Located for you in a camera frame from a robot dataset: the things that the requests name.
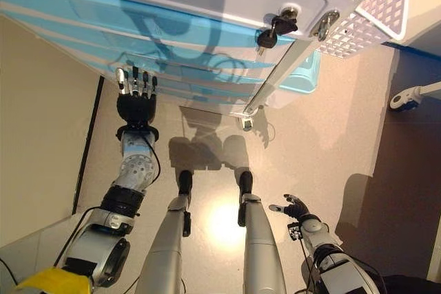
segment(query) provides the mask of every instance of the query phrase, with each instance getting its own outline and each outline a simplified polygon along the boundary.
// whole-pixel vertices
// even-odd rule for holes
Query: wheel
[[[393,112],[403,112],[418,107],[421,102],[420,87],[405,89],[393,96],[389,102],[389,110]]]
[[[179,174],[179,194],[190,195],[193,187],[193,175],[190,171],[184,170]]]
[[[242,130],[245,132],[250,131],[253,128],[253,118],[239,118],[240,121],[240,127],[242,127]]]

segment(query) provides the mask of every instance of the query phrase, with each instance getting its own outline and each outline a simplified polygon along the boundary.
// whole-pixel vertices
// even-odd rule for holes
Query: blue plastic panel
[[[297,67],[279,88],[300,93],[311,93],[316,89],[320,69],[320,53],[314,51]]]

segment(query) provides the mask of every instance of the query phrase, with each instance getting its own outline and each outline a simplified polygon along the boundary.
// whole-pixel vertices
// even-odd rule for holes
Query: robot forearm
[[[272,211],[285,213],[298,222],[288,225],[293,240],[303,239],[313,258],[313,267],[318,270],[319,293],[326,294],[379,294],[369,275],[348,256],[329,234],[329,228],[320,219],[311,214],[306,205],[297,197],[285,194],[292,204],[282,207],[272,204]]]
[[[65,254],[63,269],[88,276],[95,287],[109,287],[121,274],[130,250],[124,236],[132,230],[145,190],[157,172],[150,149],[155,139],[153,132],[123,133],[120,174]]]

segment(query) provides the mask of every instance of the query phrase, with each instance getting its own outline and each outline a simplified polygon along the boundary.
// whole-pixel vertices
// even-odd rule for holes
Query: key
[[[259,55],[262,55],[267,48],[273,48],[277,44],[277,34],[274,32],[275,27],[275,25],[272,25],[271,29],[265,30],[257,37]]]
[[[274,32],[278,35],[289,34],[290,32],[297,31],[297,20],[287,19],[285,17],[273,17],[271,25],[274,26]]]

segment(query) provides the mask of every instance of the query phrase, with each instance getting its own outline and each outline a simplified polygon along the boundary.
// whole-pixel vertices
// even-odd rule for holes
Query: caster wheel
[[[392,112],[403,112],[418,107],[421,103],[420,87],[405,89],[393,96],[389,103],[389,110]]]
[[[243,131],[248,132],[253,128],[253,118],[239,118],[239,121]]]

